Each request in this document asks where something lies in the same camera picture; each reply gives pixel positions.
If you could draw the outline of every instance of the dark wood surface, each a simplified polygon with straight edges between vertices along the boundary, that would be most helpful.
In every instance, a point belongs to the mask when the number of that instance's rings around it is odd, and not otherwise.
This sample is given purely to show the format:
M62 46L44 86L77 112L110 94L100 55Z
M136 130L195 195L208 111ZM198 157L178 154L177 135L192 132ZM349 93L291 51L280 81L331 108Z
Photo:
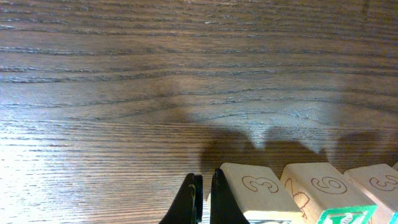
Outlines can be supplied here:
M0 220L158 222L221 162L398 156L395 1L0 1Z

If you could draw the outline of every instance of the brown line drawing on block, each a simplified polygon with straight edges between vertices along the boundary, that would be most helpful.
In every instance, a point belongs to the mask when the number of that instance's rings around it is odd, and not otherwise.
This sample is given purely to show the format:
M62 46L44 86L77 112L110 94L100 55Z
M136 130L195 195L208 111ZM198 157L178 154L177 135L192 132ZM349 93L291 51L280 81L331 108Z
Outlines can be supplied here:
M248 188L249 190L251 190L253 192L258 191L257 187L253 186L253 183L256 183L257 185L262 185L262 186L264 186L264 184L266 184L266 187L268 188L269 192L271 192L271 193L276 193L279 190L278 185L276 185L276 183L274 181L272 181L268 178L265 178L265 177L255 178L255 177L251 177L251 176L244 176L244 177L242 177L242 183L246 188Z
M293 193L293 180L291 178L288 178L286 180L285 189L286 189L287 182L289 182L289 181L290 181L290 191L292 193L293 200L298 205L298 207L301 209L301 212L303 213L302 217L307 219L307 215L305 214L304 207L310 202L310 197L304 192L297 192L296 194L294 194ZM305 199L303 200L304 203L298 203L298 202L300 202L300 201L298 201L298 199L300 197L305 197Z
M383 191L392 191L394 189L398 189L398 177L386 175L386 178L393 182L387 181L384 182L383 184L380 184L380 180L378 180L375 177L370 178L369 182L373 187Z
M318 190L327 194L343 194L347 192L347 186L334 177L323 177L322 184L317 178L311 179L311 184Z

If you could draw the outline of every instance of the number block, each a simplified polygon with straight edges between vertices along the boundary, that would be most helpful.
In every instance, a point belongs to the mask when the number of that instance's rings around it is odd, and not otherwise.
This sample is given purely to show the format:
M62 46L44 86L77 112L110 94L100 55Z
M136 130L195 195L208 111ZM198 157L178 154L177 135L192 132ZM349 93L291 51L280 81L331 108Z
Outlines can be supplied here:
M395 170L398 170L398 162L392 168L394 168Z
M344 176L377 204L372 224L398 223L398 171L379 164L347 170Z
M301 223L301 211L268 167L224 163L220 167L250 223Z
M327 162L289 164L280 181L305 223L363 223L377 205Z

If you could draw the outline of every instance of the wooden block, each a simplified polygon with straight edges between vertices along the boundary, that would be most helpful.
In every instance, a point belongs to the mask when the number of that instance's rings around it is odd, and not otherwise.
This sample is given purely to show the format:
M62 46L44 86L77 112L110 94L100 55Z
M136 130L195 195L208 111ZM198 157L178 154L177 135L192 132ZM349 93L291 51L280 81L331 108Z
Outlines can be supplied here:
M394 166L392 166L392 168L394 168L395 170L398 170L398 162Z
M377 207L328 162L289 164L280 181L305 223L366 223Z
M347 170L344 176L377 204L372 224L398 223L398 171L379 164Z
M251 223L301 223L301 211L268 167L220 167L243 215Z

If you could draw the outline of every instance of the block top face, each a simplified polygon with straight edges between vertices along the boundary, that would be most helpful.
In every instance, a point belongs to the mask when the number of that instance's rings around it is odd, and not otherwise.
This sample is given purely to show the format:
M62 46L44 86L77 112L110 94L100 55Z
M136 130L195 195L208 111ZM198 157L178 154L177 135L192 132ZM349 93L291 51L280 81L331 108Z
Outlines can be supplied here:
M398 171L387 164L359 167L345 172L392 211L398 212Z
M328 162L289 164L285 167L323 209L374 205Z
M280 216L284 212L301 216L301 210L270 168L232 163L224 163L220 168L245 216Z

